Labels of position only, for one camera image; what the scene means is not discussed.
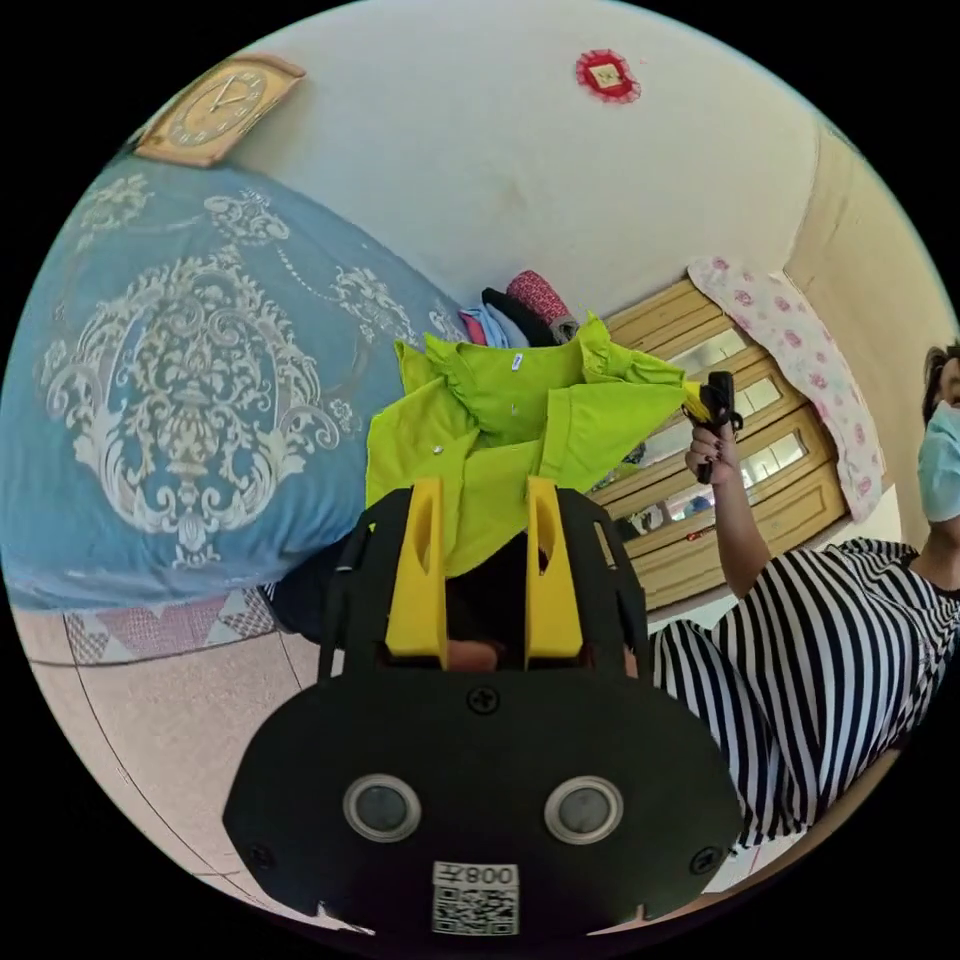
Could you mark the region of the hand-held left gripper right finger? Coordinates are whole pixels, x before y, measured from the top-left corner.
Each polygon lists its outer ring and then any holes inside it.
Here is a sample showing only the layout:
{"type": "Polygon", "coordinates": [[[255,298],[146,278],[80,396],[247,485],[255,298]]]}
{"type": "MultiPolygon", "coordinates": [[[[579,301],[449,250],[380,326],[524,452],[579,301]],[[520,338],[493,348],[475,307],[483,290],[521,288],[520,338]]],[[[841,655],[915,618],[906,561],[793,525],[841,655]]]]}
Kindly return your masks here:
{"type": "Polygon", "coordinates": [[[555,484],[527,482],[524,666],[534,670],[579,660],[577,597],[555,484]]]}

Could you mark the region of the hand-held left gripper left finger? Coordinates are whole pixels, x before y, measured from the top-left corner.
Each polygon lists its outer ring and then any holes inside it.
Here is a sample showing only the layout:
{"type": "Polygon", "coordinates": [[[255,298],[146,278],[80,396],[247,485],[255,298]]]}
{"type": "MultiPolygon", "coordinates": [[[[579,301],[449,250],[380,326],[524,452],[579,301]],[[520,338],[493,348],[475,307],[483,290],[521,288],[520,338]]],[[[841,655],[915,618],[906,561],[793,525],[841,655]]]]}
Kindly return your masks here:
{"type": "Polygon", "coordinates": [[[411,490],[385,635],[402,665],[448,667],[443,488],[422,478],[411,490]]]}

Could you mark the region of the person's right hand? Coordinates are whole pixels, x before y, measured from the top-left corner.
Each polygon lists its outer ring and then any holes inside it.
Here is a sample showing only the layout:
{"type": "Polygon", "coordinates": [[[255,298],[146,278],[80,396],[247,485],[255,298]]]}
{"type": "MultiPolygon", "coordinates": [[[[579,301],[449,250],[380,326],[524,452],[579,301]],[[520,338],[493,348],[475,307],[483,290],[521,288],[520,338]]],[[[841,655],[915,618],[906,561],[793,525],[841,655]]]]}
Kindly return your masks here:
{"type": "Polygon", "coordinates": [[[736,433],[729,423],[719,427],[695,424],[685,464],[703,486],[723,485],[740,478],[736,433]]]}

